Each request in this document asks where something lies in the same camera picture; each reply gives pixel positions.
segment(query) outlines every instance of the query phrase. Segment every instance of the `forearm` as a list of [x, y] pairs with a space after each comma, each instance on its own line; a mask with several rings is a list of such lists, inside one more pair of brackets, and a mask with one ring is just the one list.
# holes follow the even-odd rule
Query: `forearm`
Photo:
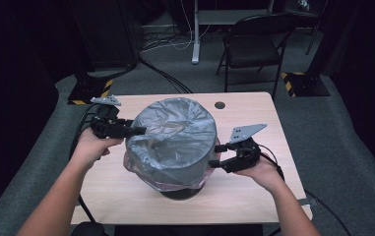
[[320, 235], [285, 183], [271, 191], [283, 235]]
[[67, 235], [86, 173], [71, 161], [18, 235]]

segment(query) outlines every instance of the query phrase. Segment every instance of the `person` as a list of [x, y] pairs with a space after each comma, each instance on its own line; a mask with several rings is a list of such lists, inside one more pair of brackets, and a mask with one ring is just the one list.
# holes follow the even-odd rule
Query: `person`
[[17, 233], [27, 235], [68, 235], [74, 207], [83, 186], [83, 180], [108, 148], [123, 140], [99, 139], [87, 128], [79, 137], [76, 149], [54, 185]]
[[[86, 173], [100, 156], [109, 154], [108, 148], [122, 142], [99, 139], [93, 130], [86, 129], [79, 137], [70, 162], [17, 235], [68, 235]], [[270, 192], [276, 203], [282, 235], [320, 235], [269, 160], [261, 157], [254, 167], [235, 174], [252, 178]]]

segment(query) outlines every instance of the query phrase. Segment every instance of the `gray trash bag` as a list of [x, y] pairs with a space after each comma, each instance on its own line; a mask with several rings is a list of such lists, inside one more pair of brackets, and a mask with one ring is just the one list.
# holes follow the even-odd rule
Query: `gray trash bag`
[[219, 159], [217, 127], [197, 101], [170, 98], [145, 108], [132, 127], [147, 132], [126, 140], [124, 166], [160, 192], [200, 189]]

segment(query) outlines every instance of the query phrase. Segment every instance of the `light wood tabletop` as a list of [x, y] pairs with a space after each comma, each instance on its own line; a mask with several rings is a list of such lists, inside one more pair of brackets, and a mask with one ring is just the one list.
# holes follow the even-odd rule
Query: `light wood tabletop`
[[[266, 92], [227, 92], [116, 96], [122, 106], [119, 118], [134, 119], [155, 101], [186, 97], [198, 101], [215, 118], [222, 144], [232, 129], [266, 123], [267, 128], [253, 136], [277, 157], [285, 182], [298, 199], [305, 199], [303, 187], [291, 156], [279, 116]], [[215, 108], [221, 101], [224, 109]], [[231, 224], [279, 222], [271, 195], [251, 178], [216, 169], [195, 197], [175, 201], [164, 197], [123, 166], [124, 144], [94, 164], [86, 176], [82, 197], [97, 222], [103, 224]], [[221, 160], [235, 156], [229, 150]], [[309, 206], [304, 211], [312, 218]], [[72, 224], [89, 221], [76, 206]]]

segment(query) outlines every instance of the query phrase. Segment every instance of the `person's right arm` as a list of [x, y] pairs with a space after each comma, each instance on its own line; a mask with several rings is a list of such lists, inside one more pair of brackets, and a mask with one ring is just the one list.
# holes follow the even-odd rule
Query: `person's right arm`
[[251, 177], [257, 184], [270, 192], [276, 203], [283, 235], [320, 235], [269, 160], [261, 156], [260, 161], [254, 167], [238, 171], [235, 174]]

